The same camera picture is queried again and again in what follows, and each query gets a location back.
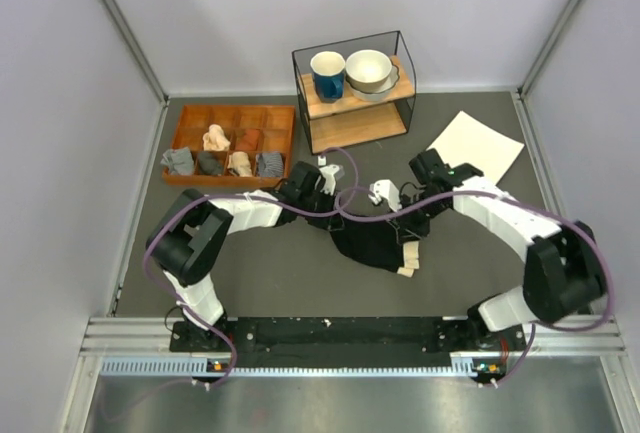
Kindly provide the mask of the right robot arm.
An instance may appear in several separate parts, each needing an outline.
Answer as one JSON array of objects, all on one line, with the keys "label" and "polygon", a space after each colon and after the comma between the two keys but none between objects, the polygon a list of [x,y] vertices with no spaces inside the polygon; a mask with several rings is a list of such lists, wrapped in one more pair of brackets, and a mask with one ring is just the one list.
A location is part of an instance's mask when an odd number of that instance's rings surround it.
[{"label": "right robot arm", "polygon": [[431,219],[453,210],[494,234],[523,261],[521,285],[469,308],[466,333],[474,346],[492,347],[512,326],[554,324],[606,294],[588,225],[521,209],[480,169],[469,163],[452,167],[434,149],[409,166],[419,183],[415,194],[406,195],[394,184],[373,187],[392,211],[412,210],[395,221],[405,236],[427,236]]}]

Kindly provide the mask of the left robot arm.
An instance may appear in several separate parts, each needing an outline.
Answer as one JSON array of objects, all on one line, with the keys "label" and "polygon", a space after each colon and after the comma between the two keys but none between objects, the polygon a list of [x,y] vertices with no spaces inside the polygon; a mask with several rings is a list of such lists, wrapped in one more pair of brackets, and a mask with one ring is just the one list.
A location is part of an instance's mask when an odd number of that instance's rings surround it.
[{"label": "left robot arm", "polygon": [[344,168],[329,164],[294,165],[276,186],[245,193],[181,193],[151,233],[143,270],[157,265],[169,281],[167,291],[183,319],[174,324],[172,352],[219,351],[232,334],[215,292],[211,270],[227,237],[253,229],[278,228],[305,219],[320,229],[338,229],[344,221],[333,208],[336,185]]}]

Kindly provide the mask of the black underwear cream waistband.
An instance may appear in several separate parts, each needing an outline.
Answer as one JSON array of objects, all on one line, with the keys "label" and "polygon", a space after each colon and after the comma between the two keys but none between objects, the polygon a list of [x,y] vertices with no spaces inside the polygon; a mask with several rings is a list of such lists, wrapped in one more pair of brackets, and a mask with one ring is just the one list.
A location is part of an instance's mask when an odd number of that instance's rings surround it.
[{"label": "black underwear cream waistband", "polygon": [[338,251],[356,263],[409,278],[420,267],[421,237],[395,220],[363,223],[342,219],[329,232]]}]

